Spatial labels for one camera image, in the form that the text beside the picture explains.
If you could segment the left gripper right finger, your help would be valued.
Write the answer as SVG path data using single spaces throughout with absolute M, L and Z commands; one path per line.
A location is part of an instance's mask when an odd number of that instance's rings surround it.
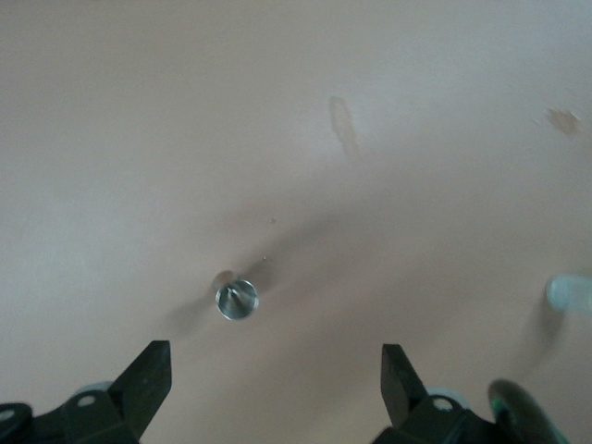
M 430 394 L 402 346 L 382 347 L 380 389 L 391 426 L 375 443 L 488 443 L 490 423 L 455 398 Z

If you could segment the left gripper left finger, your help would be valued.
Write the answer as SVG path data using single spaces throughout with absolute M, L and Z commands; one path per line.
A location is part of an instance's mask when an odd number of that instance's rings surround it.
M 1 405 L 3 443 L 139 443 L 172 387 L 167 340 L 154 340 L 113 382 L 79 389 L 53 411 Z

